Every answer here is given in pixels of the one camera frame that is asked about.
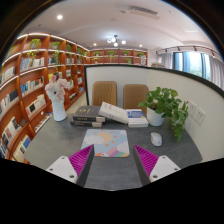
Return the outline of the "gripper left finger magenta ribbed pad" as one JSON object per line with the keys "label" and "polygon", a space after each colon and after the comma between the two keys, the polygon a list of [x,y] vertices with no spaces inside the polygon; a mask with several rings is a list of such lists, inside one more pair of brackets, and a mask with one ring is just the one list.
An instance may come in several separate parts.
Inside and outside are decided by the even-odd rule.
{"label": "gripper left finger magenta ribbed pad", "polygon": [[59,157],[47,171],[84,187],[94,157],[94,146],[87,146],[75,154]]}

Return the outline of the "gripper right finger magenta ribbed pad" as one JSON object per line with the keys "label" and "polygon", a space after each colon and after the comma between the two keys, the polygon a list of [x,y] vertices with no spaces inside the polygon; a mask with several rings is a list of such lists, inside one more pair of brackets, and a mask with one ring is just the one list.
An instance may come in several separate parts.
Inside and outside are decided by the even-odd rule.
{"label": "gripper right finger magenta ribbed pad", "polygon": [[138,145],[134,146],[133,155],[143,186],[180,170],[167,156],[157,156]]}

